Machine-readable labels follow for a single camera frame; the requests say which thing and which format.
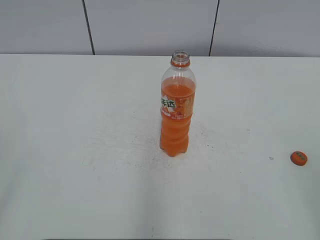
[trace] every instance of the panel seam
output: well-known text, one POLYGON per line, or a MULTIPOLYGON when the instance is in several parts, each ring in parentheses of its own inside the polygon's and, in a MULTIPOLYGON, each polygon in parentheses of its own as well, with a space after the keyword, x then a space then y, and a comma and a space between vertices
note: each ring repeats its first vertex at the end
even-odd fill
POLYGON ((211 36, 209 55, 208 55, 209 57, 211 56, 212 45, 214 43, 214 35, 215 35, 215 29, 216 29, 216 24, 217 24, 219 6, 220 6, 220 0, 218 0, 218 2, 216 4, 216 12, 215 12, 214 24, 213 24, 213 29, 212 29, 212 36, 211 36))
POLYGON ((90 24, 89 24, 89 20, 88 20, 88 14, 87 14, 87 8, 86 8, 85 0, 82 0, 82 6, 83 6, 83 12, 84 12, 84 17, 85 17, 85 22, 86 22, 86 28, 87 28, 88 34, 89 34, 89 40, 90 40, 90 46, 91 46, 92 55, 96 55, 94 42, 92 40, 92 35, 91 35, 90 24))

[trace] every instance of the white wall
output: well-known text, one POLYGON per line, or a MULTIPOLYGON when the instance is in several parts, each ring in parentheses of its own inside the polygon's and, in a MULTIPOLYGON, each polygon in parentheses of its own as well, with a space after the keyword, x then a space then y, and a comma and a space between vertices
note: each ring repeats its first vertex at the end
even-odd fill
POLYGON ((92 54, 81 0, 0 0, 0 53, 92 54))
POLYGON ((221 0, 211 55, 320 57, 320 0, 221 0))
POLYGON ((98 55, 208 56, 217 0, 86 0, 98 55))

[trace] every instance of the white table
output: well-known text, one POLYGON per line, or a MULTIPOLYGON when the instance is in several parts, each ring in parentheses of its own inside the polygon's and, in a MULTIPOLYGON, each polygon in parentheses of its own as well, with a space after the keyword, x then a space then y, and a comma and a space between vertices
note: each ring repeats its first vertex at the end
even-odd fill
POLYGON ((192 57, 175 158, 169 60, 0 55, 1 240, 320 239, 320 58, 192 57))

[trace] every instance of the bottle cap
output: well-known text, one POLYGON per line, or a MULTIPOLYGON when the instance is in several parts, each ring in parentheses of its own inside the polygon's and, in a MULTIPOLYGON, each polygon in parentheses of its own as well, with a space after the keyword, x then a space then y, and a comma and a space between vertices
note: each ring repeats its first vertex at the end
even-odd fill
POLYGON ((308 157, 302 151, 295 151, 291 154, 291 161, 299 166, 303 166, 307 163, 308 157))
POLYGON ((190 66, 190 56, 186 51, 178 50, 172 54, 171 65, 176 68, 186 68, 190 66))

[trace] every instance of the orange soda bottle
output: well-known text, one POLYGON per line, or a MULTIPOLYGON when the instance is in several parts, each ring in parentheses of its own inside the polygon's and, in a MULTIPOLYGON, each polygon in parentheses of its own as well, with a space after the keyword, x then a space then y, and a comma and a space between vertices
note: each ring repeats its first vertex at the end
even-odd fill
POLYGON ((189 66, 189 54, 182 50, 175 51, 171 67, 161 81, 160 147, 171 157, 185 153, 189 143, 196 91, 196 78, 189 66))

